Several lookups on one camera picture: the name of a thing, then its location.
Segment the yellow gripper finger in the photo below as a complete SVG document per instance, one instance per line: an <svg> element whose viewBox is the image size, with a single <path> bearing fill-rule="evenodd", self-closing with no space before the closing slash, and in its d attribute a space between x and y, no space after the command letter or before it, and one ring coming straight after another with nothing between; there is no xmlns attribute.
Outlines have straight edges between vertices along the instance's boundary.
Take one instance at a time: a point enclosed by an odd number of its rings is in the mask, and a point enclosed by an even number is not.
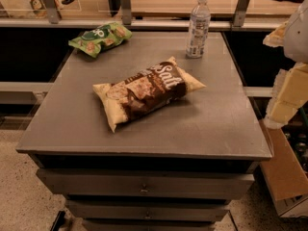
<svg viewBox="0 0 308 231"><path fill-rule="evenodd" d="M263 39L263 44L269 47L283 46L287 24L288 24L287 21L283 22L274 31L266 35L265 38Z"/></svg>
<svg viewBox="0 0 308 231"><path fill-rule="evenodd" d="M296 63L290 70L280 69L263 119L265 126L270 129L282 128L307 101L308 64Z"/></svg>

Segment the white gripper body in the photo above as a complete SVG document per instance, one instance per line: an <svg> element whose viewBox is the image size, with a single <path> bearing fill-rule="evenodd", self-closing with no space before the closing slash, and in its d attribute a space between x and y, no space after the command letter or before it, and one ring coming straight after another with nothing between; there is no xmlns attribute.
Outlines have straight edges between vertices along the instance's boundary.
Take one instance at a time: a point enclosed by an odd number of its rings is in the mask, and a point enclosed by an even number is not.
<svg viewBox="0 0 308 231"><path fill-rule="evenodd" d="M308 0L299 5L287 23L284 54L295 62L308 63Z"/></svg>

